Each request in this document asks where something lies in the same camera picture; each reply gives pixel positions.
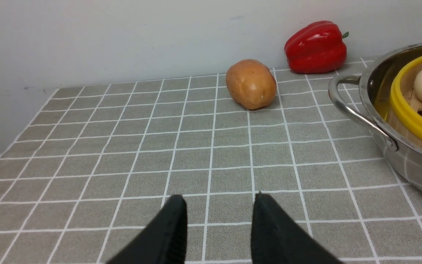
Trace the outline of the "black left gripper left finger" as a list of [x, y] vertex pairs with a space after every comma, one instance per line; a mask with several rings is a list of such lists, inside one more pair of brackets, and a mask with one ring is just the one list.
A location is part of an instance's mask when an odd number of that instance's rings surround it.
[[172, 195], [147, 226], [108, 264], [184, 264], [188, 237], [186, 201]]

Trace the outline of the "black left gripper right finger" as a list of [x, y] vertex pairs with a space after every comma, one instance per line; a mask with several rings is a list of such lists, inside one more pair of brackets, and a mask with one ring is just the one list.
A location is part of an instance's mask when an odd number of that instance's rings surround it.
[[251, 228], [253, 264], [341, 264], [312, 239], [269, 194], [258, 193]]

